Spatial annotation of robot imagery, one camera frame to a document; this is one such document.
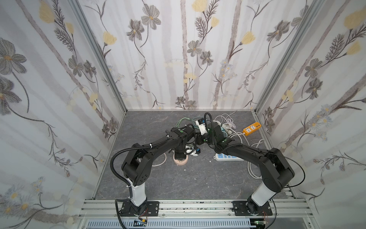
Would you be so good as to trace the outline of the round pink power socket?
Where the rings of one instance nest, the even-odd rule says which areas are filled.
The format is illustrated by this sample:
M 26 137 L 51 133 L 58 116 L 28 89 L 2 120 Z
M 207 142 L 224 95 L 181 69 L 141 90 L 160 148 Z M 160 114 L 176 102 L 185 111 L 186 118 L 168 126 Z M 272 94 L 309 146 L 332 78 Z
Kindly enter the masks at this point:
M 187 164 L 188 159 L 189 159 L 189 156 L 186 156 L 186 158 L 185 158 L 185 159 L 183 159 L 183 160 L 175 159 L 175 157 L 173 157 L 173 161 L 174 161 L 174 163 L 175 163 L 176 165 L 178 165 L 178 166 L 183 166 L 183 165 Z

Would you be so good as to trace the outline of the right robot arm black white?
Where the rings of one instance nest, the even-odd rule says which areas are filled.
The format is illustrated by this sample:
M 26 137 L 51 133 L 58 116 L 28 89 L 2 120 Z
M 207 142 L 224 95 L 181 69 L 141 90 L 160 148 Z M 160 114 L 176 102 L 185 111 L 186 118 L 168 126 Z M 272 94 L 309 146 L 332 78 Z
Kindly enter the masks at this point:
M 235 156 L 257 166 L 262 176 L 262 183 L 247 199 L 246 210 L 251 215 L 258 215 L 263 206 L 294 178 L 295 172 L 287 159 L 277 148 L 271 150 L 254 148 L 239 141 L 224 137 L 221 128 L 214 124 L 206 128 L 204 134 L 197 130 L 197 145 L 207 143 L 217 154 Z

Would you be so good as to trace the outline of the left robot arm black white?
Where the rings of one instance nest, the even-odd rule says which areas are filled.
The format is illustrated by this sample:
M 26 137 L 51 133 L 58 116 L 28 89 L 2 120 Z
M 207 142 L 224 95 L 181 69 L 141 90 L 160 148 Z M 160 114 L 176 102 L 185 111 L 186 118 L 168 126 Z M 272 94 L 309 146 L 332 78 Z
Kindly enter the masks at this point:
M 111 172 L 121 181 L 123 181 L 129 189 L 128 199 L 116 199 L 115 207 L 119 223 L 123 229 L 126 228 L 122 222 L 121 209 L 119 203 L 129 203 L 129 212 L 134 215 L 141 216 L 147 212 L 147 196 L 145 191 L 145 182 L 151 174 L 153 162 L 162 154 L 169 150 L 173 150 L 179 154 L 185 154 L 185 147 L 189 140 L 196 135 L 193 125 L 183 128 L 174 127 L 170 131 L 166 131 L 166 136 L 161 139 L 149 143 L 147 145 L 134 144 L 130 148 L 117 151 L 110 160 Z M 115 159 L 127 152 L 125 161 L 121 165 L 123 175 L 120 175 L 114 167 Z

